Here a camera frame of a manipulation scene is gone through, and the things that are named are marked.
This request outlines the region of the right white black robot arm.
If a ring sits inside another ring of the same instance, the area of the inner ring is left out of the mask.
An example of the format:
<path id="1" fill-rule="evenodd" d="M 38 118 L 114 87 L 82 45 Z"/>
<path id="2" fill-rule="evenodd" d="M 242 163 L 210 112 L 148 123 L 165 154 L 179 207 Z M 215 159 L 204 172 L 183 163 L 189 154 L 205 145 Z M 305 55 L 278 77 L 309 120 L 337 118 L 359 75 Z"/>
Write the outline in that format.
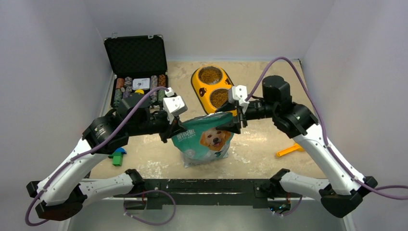
<path id="1" fill-rule="evenodd" d="M 355 210 L 377 180 L 365 177 L 349 164 L 332 143 L 324 139 L 323 126 L 315 115 L 302 104 L 293 102 L 290 85 L 280 76 L 268 76 L 262 80 L 262 97 L 247 100 L 243 85 L 228 91 L 228 100 L 220 111 L 236 110 L 237 115 L 218 127 L 239 134 L 241 128 L 253 119 L 271 118 L 278 130 L 299 144 L 314 160 L 325 175 L 316 179 L 281 169 L 260 186 L 260 191 L 271 198 L 296 193 L 319 201 L 333 216 L 343 218 Z"/>

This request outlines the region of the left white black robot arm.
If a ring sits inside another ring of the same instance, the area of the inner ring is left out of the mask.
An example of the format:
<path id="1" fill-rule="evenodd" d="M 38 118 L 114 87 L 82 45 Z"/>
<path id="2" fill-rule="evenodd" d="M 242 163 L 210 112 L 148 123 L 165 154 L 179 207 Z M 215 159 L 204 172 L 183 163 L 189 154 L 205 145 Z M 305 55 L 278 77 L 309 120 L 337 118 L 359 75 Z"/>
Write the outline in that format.
<path id="1" fill-rule="evenodd" d="M 102 180 L 87 174 L 132 136 L 158 134 L 162 142 L 184 132 L 179 116 L 187 110 L 184 100 L 172 89 L 163 89 L 162 109 L 151 112 L 150 94 L 133 93 L 117 108 L 96 118 L 83 132 L 70 155 L 44 180 L 27 184 L 41 223 L 64 221 L 93 202 L 117 195 L 137 197 L 146 192 L 145 181 L 135 169 Z"/>

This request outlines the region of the yellow plastic scoop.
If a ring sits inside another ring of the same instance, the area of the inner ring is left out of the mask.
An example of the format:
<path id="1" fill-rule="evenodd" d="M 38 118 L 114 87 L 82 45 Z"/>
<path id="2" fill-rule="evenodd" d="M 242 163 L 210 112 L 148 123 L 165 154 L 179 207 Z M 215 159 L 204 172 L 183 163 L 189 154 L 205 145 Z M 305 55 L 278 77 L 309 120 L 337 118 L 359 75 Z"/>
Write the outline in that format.
<path id="1" fill-rule="evenodd" d="M 304 152 L 304 151 L 305 150 L 303 149 L 301 145 L 299 145 L 298 143 L 295 143 L 286 149 L 276 152 L 276 157 L 282 157 L 284 155 L 287 155 L 293 152 Z"/>

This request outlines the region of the green dog food bag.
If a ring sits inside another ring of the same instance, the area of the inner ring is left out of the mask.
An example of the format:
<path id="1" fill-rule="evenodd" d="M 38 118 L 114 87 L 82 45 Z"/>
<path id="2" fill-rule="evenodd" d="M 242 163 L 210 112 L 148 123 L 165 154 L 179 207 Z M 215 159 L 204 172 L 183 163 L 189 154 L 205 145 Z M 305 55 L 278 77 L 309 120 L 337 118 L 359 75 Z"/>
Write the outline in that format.
<path id="1" fill-rule="evenodd" d="M 184 167 L 204 165 L 227 158 L 233 133 L 217 127 L 231 121 L 232 113 L 213 113 L 183 122 L 185 132 L 172 137 Z"/>

